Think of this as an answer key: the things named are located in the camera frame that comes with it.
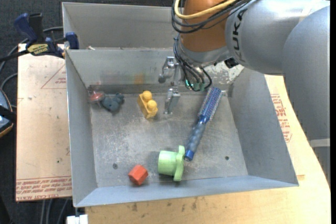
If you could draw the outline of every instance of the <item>brush handle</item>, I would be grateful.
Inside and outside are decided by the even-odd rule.
[[[194,158],[194,154],[196,153],[197,147],[201,141],[202,135],[205,130],[205,124],[202,122],[198,122],[195,127],[192,129],[192,133],[186,147],[185,157],[186,161],[192,161]]]

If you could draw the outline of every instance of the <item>orange object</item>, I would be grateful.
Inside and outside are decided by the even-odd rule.
[[[184,4],[184,15],[190,15],[196,12],[201,12],[208,8],[211,8],[223,0],[186,0]],[[214,15],[216,11],[203,15],[199,18],[189,19],[188,23],[198,23],[201,20],[208,19],[211,15]],[[226,46],[225,41],[225,24],[226,24],[226,14],[216,19],[211,23],[205,25],[205,29],[198,30],[189,34],[181,34],[181,42],[184,47],[188,50],[194,52],[205,52],[216,50]],[[182,27],[182,30],[191,30],[190,27]]]
[[[89,101],[91,103],[100,102],[102,99],[104,99],[104,93],[102,93],[102,92],[95,92],[94,91],[89,97]]]
[[[143,181],[148,177],[148,172],[146,168],[144,168],[142,165],[137,164],[128,173],[128,177],[133,183],[140,186],[143,183]]]

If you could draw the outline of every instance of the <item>gray metal bin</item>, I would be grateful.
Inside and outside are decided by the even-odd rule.
[[[63,3],[63,13],[65,31],[75,31],[82,48],[66,53],[75,207],[298,185],[264,76],[240,69],[231,79],[220,64],[208,72],[225,94],[194,160],[185,162],[180,182],[158,174],[159,152],[186,144],[205,96],[180,86],[173,114],[163,113],[170,84],[157,80],[173,56],[170,9]],[[90,104],[92,88],[123,93],[120,111]],[[151,119],[137,104],[144,90],[159,108]],[[136,164],[149,172],[141,186],[128,178]]]

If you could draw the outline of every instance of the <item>yellow clamp label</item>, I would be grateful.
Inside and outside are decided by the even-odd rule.
[[[41,54],[42,52],[46,52],[48,51],[48,44],[46,43],[37,43],[37,44],[32,44],[28,49],[27,51],[30,52],[30,53],[33,53],[35,55],[37,54]]]

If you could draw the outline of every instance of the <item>cardboard sheet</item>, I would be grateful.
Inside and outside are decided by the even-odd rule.
[[[16,201],[72,194],[65,61],[18,58]]]

